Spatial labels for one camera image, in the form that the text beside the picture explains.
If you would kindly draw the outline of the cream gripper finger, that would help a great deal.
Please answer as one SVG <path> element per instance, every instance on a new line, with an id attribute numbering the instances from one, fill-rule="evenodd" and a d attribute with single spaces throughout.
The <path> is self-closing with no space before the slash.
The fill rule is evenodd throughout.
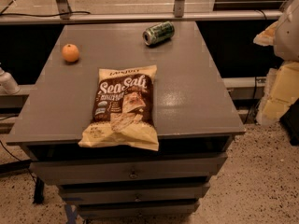
<path id="1" fill-rule="evenodd" d="M 278 22 L 275 21 L 271 25 L 269 25 L 265 30 L 257 34 L 254 39 L 253 43 L 259 46 L 273 46 L 274 45 L 274 37 L 275 31 L 277 29 Z"/>

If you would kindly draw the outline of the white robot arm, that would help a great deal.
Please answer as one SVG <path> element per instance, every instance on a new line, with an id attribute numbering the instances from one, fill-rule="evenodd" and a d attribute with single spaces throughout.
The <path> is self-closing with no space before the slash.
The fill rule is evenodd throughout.
<path id="1" fill-rule="evenodd" d="M 292 0 L 280 18 L 257 34 L 253 43 L 272 46 L 284 61 L 299 61 L 299 0 Z"/>

